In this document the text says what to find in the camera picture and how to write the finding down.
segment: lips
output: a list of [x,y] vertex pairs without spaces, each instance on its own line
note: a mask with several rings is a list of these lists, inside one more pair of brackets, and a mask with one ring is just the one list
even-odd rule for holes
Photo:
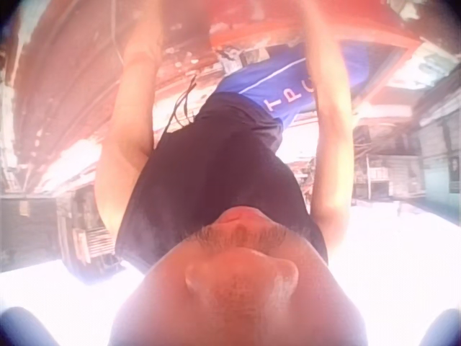
[[214,224],[228,223],[236,220],[268,221],[260,210],[251,207],[234,207],[228,209],[214,222]]

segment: mustache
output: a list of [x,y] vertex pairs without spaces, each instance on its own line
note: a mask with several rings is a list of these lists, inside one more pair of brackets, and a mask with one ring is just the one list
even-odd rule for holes
[[193,234],[192,239],[211,252],[221,252],[234,247],[245,247],[264,254],[270,253],[286,239],[288,229],[274,224],[266,228],[252,231],[247,226],[238,224],[229,232],[223,232],[219,225],[203,227]]

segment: man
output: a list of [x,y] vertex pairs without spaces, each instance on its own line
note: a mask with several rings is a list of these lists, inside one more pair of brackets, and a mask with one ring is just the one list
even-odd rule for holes
[[352,195],[348,74],[318,4],[297,3],[320,124],[310,216],[274,154],[293,110],[264,108],[264,95],[250,93],[264,81],[238,91],[225,80],[191,125],[153,150],[162,33],[160,1],[147,2],[96,180],[117,253],[147,273],[116,318],[113,345],[366,345],[327,267]]

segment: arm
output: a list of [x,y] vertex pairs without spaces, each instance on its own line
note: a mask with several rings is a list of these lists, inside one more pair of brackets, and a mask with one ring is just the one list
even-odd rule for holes
[[131,193],[153,150],[152,107],[161,60],[160,0],[146,0],[124,54],[124,70],[95,181],[99,214],[116,237]]
[[341,244],[354,184],[354,144],[349,77],[339,44],[314,0],[300,0],[306,61],[317,102],[319,140],[310,214],[328,253]]

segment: wall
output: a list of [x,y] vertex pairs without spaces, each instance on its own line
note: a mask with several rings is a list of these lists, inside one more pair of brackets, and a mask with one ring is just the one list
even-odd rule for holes
[[419,131],[426,201],[459,213],[460,194],[450,193],[449,158],[460,155],[459,110]]
[[54,199],[1,199],[0,212],[1,272],[61,258]]

